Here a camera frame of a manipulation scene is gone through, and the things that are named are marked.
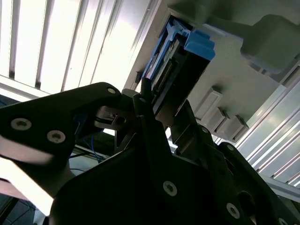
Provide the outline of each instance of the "gray plastic part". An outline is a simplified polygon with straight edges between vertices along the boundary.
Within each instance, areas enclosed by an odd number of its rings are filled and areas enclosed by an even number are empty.
[[[240,53],[271,74],[282,73],[300,53],[300,27],[279,15],[266,15],[253,26],[217,17],[207,23],[242,38]]]
[[[202,120],[202,118],[205,117],[205,115],[209,115],[212,110],[214,110],[219,101],[223,95],[216,91],[213,87],[209,89],[209,91],[206,93],[202,101],[199,103],[199,105],[195,108],[195,116]]]
[[[168,8],[173,16],[198,26],[207,21],[218,3],[219,0],[182,0],[168,5]]]
[[[247,130],[248,126],[243,119],[239,116],[234,116],[232,119],[227,118],[224,120],[224,123],[217,128],[216,132],[217,134],[224,135],[225,139],[235,142],[241,138]]]
[[[221,122],[225,119],[226,115],[224,112],[215,108],[211,113],[205,115],[202,119],[202,124],[211,131],[215,131]]]
[[[242,39],[241,55],[263,74],[282,73],[300,53],[300,26],[280,15],[266,15],[253,26],[224,20],[211,16],[217,4],[217,0],[182,1],[169,9],[193,26],[206,23],[214,31]]]

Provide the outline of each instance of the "fluorescent light panel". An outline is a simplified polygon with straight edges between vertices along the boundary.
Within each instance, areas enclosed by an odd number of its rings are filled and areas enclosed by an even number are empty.
[[[82,71],[80,87],[91,83],[115,3],[116,0],[103,0],[102,2],[95,33]]]
[[[15,80],[31,87],[36,85],[46,2],[46,0],[20,2]]]
[[[0,75],[9,76],[13,1],[1,1]]]
[[[68,63],[80,0],[54,1],[41,69],[41,90],[61,91]]]
[[[122,90],[128,78],[131,48],[149,0],[123,1],[117,21],[105,40],[92,83],[107,82]]]
[[[98,19],[98,7],[101,5],[101,1],[99,0],[89,0],[84,1],[83,3],[86,3],[87,6],[83,17],[79,18],[81,21],[76,34],[75,46],[71,55],[70,64],[67,69],[64,90],[74,89],[79,86],[91,34],[93,33],[95,21]]]

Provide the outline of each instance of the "blue tab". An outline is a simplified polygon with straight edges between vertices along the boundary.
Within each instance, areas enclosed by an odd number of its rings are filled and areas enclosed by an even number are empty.
[[[210,36],[195,30],[190,32],[184,49],[196,55],[199,55],[207,60],[212,60],[215,57],[215,43],[209,40]]]

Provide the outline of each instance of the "screw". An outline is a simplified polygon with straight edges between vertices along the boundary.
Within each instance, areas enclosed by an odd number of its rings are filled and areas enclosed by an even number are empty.
[[[109,93],[112,93],[112,94],[116,93],[116,91],[114,89],[112,89],[112,88],[108,88],[107,90],[108,90]]]
[[[176,188],[175,184],[173,184],[172,182],[166,180],[163,183],[163,188],[169,196],[174,197],[177,195],[177,188]]]
[[[227,203],[226,205],[227,211],[232,215],[233,218],[239,219],[240,218],[240,212],[238,209],[233,205],[232,203]]]
[[[208,133],[208,130],[205,127],[202,127],[203,132]]]
[[[65,141],[66,136],[63,132],[59,130],[51,130],[47,133],[47,139],[52,143],[60,144]]]
[[[227,148],[228,148],[230,151],[233,151],[233,150],[234,150],[233,146],[231,146],[231,145],[227,145]]]
[[[278,218],[278,222],[280,225],[287,225],[286,221],[282,218]]]
[[[24,131],[28,130],[32,126],[32,123],[25,118],[16,118],[10,122],[10,125],[15,130]]]

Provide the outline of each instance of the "black mechanical arm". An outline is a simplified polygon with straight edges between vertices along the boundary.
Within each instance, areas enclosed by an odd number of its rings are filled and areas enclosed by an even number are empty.
[[[0,192],[31,200],[18,182],[29,177],[54,198],[52,225],[300,225],[234,146],[213,142],[188,101],[169,115],[172,154],[147,79],[141,94],[96,83],[1,108],[0,116],[0,160],[18,168],[0,172]],[[74,177],[75,140],[103,128],[116,130],[114,155]]]

